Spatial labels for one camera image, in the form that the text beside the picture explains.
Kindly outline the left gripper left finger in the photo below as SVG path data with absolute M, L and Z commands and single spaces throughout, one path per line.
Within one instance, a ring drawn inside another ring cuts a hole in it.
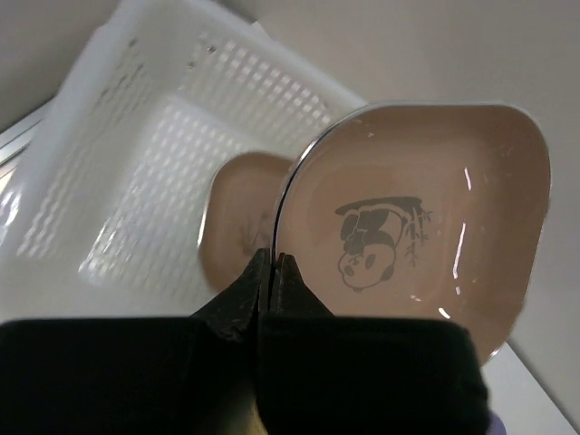
M 1 327 L 4 434 L 261 434 L 251 386 L 259 250 L 182 317 L 21 319 Z

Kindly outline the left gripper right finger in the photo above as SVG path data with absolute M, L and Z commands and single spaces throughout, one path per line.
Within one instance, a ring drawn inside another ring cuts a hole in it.
M 484 434 L 488 388 L 449 321 L 341 317 L 281 255 L 258 308 L 257 408 L 270 434 Z

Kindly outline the brown panda plate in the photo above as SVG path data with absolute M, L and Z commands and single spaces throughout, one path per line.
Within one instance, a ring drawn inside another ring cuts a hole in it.
M 231 285 L 254 253 L 271 245 L 276 204 L 292 164 L 290 159 L 249 152 L 217 171 L 199 246 L 201 265 L 214 291 Z
M 517 106 L 370 104 L 296 160 L 273 253 L 332 313 L 453 322 L 485 363 L 524 307 L 550 187 L 545 137 Z

